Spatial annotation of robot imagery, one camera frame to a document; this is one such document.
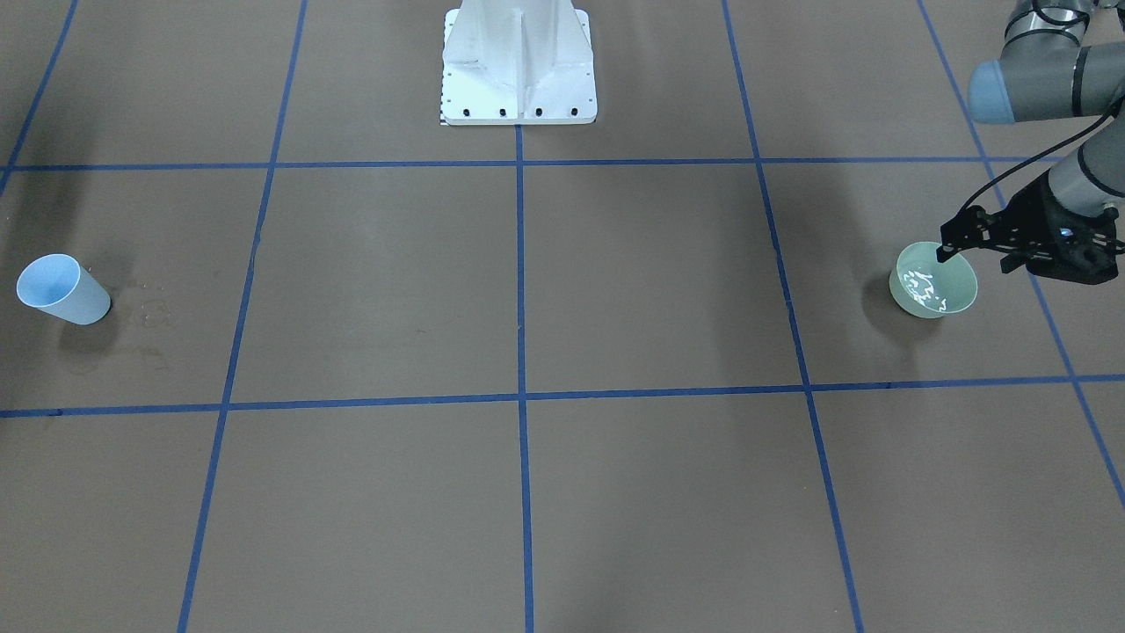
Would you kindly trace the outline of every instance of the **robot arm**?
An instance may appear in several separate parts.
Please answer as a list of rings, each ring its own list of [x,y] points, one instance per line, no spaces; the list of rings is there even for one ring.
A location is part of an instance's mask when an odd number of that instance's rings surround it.
[[[1117,7],[1125,27],[1125,7],[1118,3],[1125,0],[1100,4]],[[973,73],[973,118],[1010,124],[1100,115],[1087,130],[1036,160],[1116,117],[1125,96],[1125,43],[1081,46],[1097,6],[1095,0],[1019,0],[1000,58]],[[1114,224],[1123,198],[1125,121],[1115,119],[1016,193],[1004,210],[990,215],[966,202],[942,226],[938,260],[969,247],[987,247],[1007,253],[1000,262],[1005,272],[1026,264],[1044,277],[1107,281],[1117,275],[1116,255],[1125,254]]]

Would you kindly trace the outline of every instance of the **blue tape line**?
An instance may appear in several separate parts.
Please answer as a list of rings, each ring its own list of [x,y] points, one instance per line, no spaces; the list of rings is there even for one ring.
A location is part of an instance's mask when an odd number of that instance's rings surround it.
[[[992,162],[1022,162],[1027,156],[988,156]],[[1046,156],[1043,162],[1058,162],[1059,156]],[[605,166],[605,165],[660,165],[660,164],[863,164],[863,163],[955,163],[981,162],[980,156],[795,156],[795,157],[710,157],[710,159],[592,159],[592,160],[524,160],[524,166]],[[109,164],[17,164],[0,165],[0,171],[12,173],[53,171],[180,171],[219,169],[394,169],[394,168],[480,168],[515,166],[514,160],[352,160],[352,161],[278,161],[266,162],[154,162]]]
[[[971,387],[1012,387],[1032,385],[1064,385],[1066,377],[1026,377],[1010,379],[951,379],[935,381],[892,381],[872,383],[827,383],[814,385],[812,391],[878,391],[892,389],[956,389]]]
[[[282,161],[278,169],[384,169],[403,166],[515,166],[514,160]]]
[[[622,389],[597,391],[540,391],[528,400],[605,400],[614,398],[685,398],[700,396],[747,396],[755,394],[801,394],[801,386],[701,387],[683,389]]]
[[[1080,383],[1118,383],[1125,382],[1125,374],[1087,374],[1074,377]]]
[[[177,627],[178,633],[187,633],[188,620],[191,615],[191,600],[195,596],[196,578],[199,573],[199,560],[202,555],[204,537],[207,532],[207,518],[210,513],[212,497],[215,490],[215,477],[218,471],[219,455],[223,450],[223,434],[226,429],[226,417],[231,406],[231,396],[234,390],[234,376],[238,367],[238,354],[242,350],[242,335],[246,325],[246,311],[250,306],[250,291],[254,281],[254,260],[258,256],[258,246],[262,239],[262,226],[266,223],[266,211],[269,208],[270,191],[273,187],[273,164],[277,162],[278,151],[281,146],[281,133],[285,129],[285,115],[288,108],[289,93],[292,90],[292,76],[297,67],[297,54],[300,51],[300,36],[305,27],[305,13],[308,9],[308,0],[302,0],[300,10],[297,13],[297,26],[292,38],[292,49],[289,53],[289,69],[286,73],[285,89],[281,92],[281,105],[278,108],[277,127],[273,132],[273,147],[270,151],[270,166],[266,172],[266,184],[262,187],[262,200],[258,208],[258,223],[254,226],[254,239],[250,247],[250,261],[246,264],[246,278],[242,288],[242,300],[238,307],[238,322],[234,331],[234,342],[231,345],[231,359],[227,363],[226,382],[223,388],[223,404],[218,414],[218,422],[215,425],[215,442],[212,445],[210,463],[207,468],[207,482],[204,486],[202,501],[199,507],[199,522],[196,526],[196,539],[191,550],[191,561],[188,567],[188,578],[183,588],[183,603],[180,606],[180,620]]]
[[[1094,436],[1094,443],[1098,447],[1098,453],[1101,454],[1101,462],[1105,464],[1106,472],[1109,474],[1109,481],[1113,483],[1114,490],[1117,492],[1117,500],[1120,503],[1122,508],[1125,509],[1125,487],[1122,486],[1122,479],[1117,473],[1117,468],[1114,465],[1114,459],[1109,454],[1106,441],[1101,436],[1101,429],[1098,428],[1098,423],[1094,418],[1094,412],[1090,409],[1090,405],[1086,400],[1086,392],[1082,391],[1082,385],[1074,373],[1074,367],[1071,364],[1070,355],[1066,353],[1066,347],[1063,345],[1062,335],[1059,333],[1059,328],[1054,322],[1054,316],[1051,314],[1051,308],[1047,306],[1047,298],[1043,293],[1043,288],[1040,286],[1038,279],[1029,272],[1027,278],[1032,280],[1032,287],[1035,288],[1035,296],[1038,298],[1040,305],[1043,307],[1043,314],[1046,316],[1047,326],[1051,328],[1051,336],[1054,337],[1055,346],[1059,349],[1059,355],[1062,356],[1063,365],[1066,368],[1066,376],[1070,378],[1070,383],[1074,388],[1074,396],[1078,398],[1078,404],[1082,408],[1082,415],[1086,416],[1086,424],[1090,427],[1090,435]]]
[[[930,37],[934,39],[934,46],[937,48],[937,54],[942,58],[942,65],[945,67],[945,74],[950,80],[950,85],[953,88],[953,92],[957,97],[957,102],[961,105],[961,110],[965,117],[965,121],[969,124],[969,130],[972,133],[973,142],[976,144],[976,150],[980,152],[981,160],[984,162],[984,169],[990,179],[994,178],[992,164],[989,162],[988,154],[984,151],[984,144],[981,143],[980,135],[976,133],[976,124],[969,114],[969,107],[965,105],[965,100],[961,94],[961,88],[957,85],[957,82],[953,76],[953,71],[950,69],[945,51],[942,48],[940,38],[937,36],[937,30],[934,28],[934,22],[929,17],[929,11],[926,10],[926,3],[924,0],[916,1],[918,2],[918,9],[921,11],[921,16],[926,21],[926,28],[929,29]],[[1000,202],[1000,207],[1007,207],[1008,202],[1005,199],[1004,193],[1000,191],[1000,188],[993,187],[992,189],[996,192],[997,201]],[[1105,441],[1101,437],[1101,431],[1098,428],[1098,423],[1094,418],[1094,413],[1090,410],[1090,407],[1086,401],[1086,394],[1082,391],[1081,381],[1078,380],[1078,377],[1074,373],[1070,355],[1066,353],[1066,346],[1063,344],[1062,336],[1055,325],[1054,316],[1051,313],[1051,306],[1047,304],[1046,296],[1043,293],[1043,288],[1040,287],[1038,279],[1036,279],[1030,272],[1027,273],[1027,277],[1032,281],[1032,288],[1035,290],[1035,297],[1040,301],[1040,307],[1043,309],[1043,315],[1047,322],[1047,327],[1051,331],[1051,336],[1054,338],[1055,347],[1059,350],[1059,355],[1062,359],[1063,365],[1066,368],[1068,380],[1074,388],[1074,396],[1078,398],[1079,406],[1082,408],[1082,415],[1086,416],[1087,425],[1090,427],[1090,433],[1094,435],[1094,441],[1098,446],[1098,452],[1101,454],[1101,461],[1106,467],[1106,472],[1109,474],[1109,480],[1113,482],[1114,489],[1117,491],[1117,499],[1122,507],[1125,508],[1125,488],[1122,487],[1120,477],[1117,473],[1117,469],[1114,465],[1109,451],[1106,449]]]
[[[528,454],[528,340],[525,248],[523,230],[523,127],[515,126],[515,270],[516,270],[516,382],[520,407],[520,490],[523,508],[523,625],[536,631],[534,566],[531,541],[531,467]]]
[[[75,416],[135,416],[145,414],[215,413],[219,405],[140,405],[134,407],[66,407],[62,409],[10,409],[0,418],[57,418]]]
[[[727,38],[730,43],[730,53],[735,61],[735,75],[738,78],[738,91],[742,99],[742,111],[746,116],[746,127],[750,136],[750,148],[754,151],[754,157],[756,159],[755,169],[758,175],[758,186],[762,188],[762,202],[765,208],[766,221],[770,225],[770,239],[773,242],[774,252],[777,262],[777,277],[781,280],[782,293],[785,297],[785,308],[789,310],[789,326],[791,334],[793,336],[793,347],[796,352],[796,363],[801,371],[801,387],[804,392],[806,405],[809,409],[809,421],[812,426],[812,437],[817,445],[817,458],[820,462],[820,474],[825,483],[825,495],[828,498],[828,510],[831,515],[832,531],[836,534],[836,546],[839,551],[840,567],[844,571],[844,582],[847,587],[848,602],[852,606],[852,618],[855,624],[856,633],[863,633],[863,615],[860,611],[860,598],[855,590],[855,579],[852,575],[852,562],[847,552],[847,540],[844,536],[844,526],[840,522],[839,508],[836,504],[836,490],[832,486],[831,470],[828,464],[828,453],[825,450],[824,437],[820,433],[820,421],[817,415],[817,405],[813,400],[812,390],[809,381],[809,370],[806,364],[804,350],[801,346],[801,334],[796,325],[796,311],[793,308],[792,293],[790,292],[789,278],[785,273],[785,261],[782,256],[781,241],[777,237],[777,226],[774,223],[773,216],[773,205],[770,200],[770,190],[766,184],[765,170],[760,160],[762,152],[758,148],[757,133],[754,128],[754,112],[750,109],[750,99],[746,91],[746,80],[742,71],[741,57],[738,54],[738,43],[735,38],[735,26],[730,19],[730,6],[727,0],[722,0],[722,12],[723,19],[727,22]]]
[[[43,100],[43,94],[47,91],[47,82],[51,81],[51,74],[55,71],[55,64],[58,62],[58,55],[63,51],[63,44],[66,43],[66,35],[70,33],[70,27],[74,21],[74,12],[76,10],[78,0],[71,0],[71,6],[66,10],[66,18],[63,19],[63,28],[58,31],[58,39],[55,40],[55,48],[51,52],[51,60],[47,62],[47,67],[43,72],[43,79],[39,80],[39,87],[35,90],[35,97],[32,98],[32,105],[27,109],[27,116],[24,117],[24,125],[20,126],[19,135],[16,137],[16,145],[11,148],[11,154],[8,155],[8,166],[16,164],[16,161],[19,160],[19,153],[24,150],[24,143],[27,142],[27,134],[32,129],[32,120],[35,119],[35,112],[39,109],[39,102]],[[0,196],[2,196],[4,189],[8,188],[8,178],[10,175],[10,169],[0,175]]]
[[[183,587],[183,602],[180,603],[180,620],[177,633],[187,633],[188,617],[191,615],[191,600],[196,595],[196,578],[199,575],[199,559],[204,552],[204,536],[207,533],[207,518],[210,515],[212,495],[215,492],[215,476],[218,472],[218,456],[223,449],[223,435],[226,433],[226,409],[219,410],[215,424],[215,438],[212,441],[210,460],[207,462],[207,479],[204,482],[202,503],[199,505],[199,519],[196,522],[196,537],[191,543],[191,559],[188,562],[188,579]]]
[[[753,157],[667,157],[667,159],[541,159],[525,160],[528,166],[605,166],[655,164],[752,164]]]
[[[480,403],[515,403],[515,394],[480,394],[470,396],[405,396],[397,398],[348,398],[339,400],[277,400],[232,403],[231,412],[288,412],[294,409],[348,409],[360,407],[412,407],[418,405],[472,405]]]
[[[17,172],[38,171],[178,171],[207,169],[267,169],[268,162],[154,162],[119,164],[25,164],[12,166]]]
[[[1076,377],[1082,383],[1125,382],[1125,374],[1091,374]],[[978,387],[1014,387],[1036,385],[1066,385],[1069,377],[1016,377],[1001,379],[947,379],[933,381],[892,381],[870,383],[824,383],[809,386],[813,392],[881,391],[902,389],[957,389]],[[552,400],[610,400],[621,398],[698,398],[708,396],[753,396],[768,394],[802,394],[804,386],[744,386],[701,387],[674,389],[622,389],[590,391],[539,391],[523,395],[530,401]],[[231,403],[228,412],[285,412],[291,409],[341,409],[363,407],[410,407],[423,405],[475,405],[483,403],[519,403],[519,394],[475,394],[464,396],[404,396],[389,398],[348,398],[328,400],[268,400]],[[74,416],[129,416],[143,414],[191,414],[215,413],[224,408],[222,404],[195,405],[141,405],[122,407],[70,407],[55,409],[7,409],[0,410],[2,418],[46,418]]]

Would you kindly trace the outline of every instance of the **light blue cup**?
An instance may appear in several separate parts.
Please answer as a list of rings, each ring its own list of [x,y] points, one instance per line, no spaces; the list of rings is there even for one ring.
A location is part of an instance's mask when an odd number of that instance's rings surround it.
[[[45,254],[24,269],[16,293],[26,305],[78,326],[109,311],[109,292],[69,254]]]

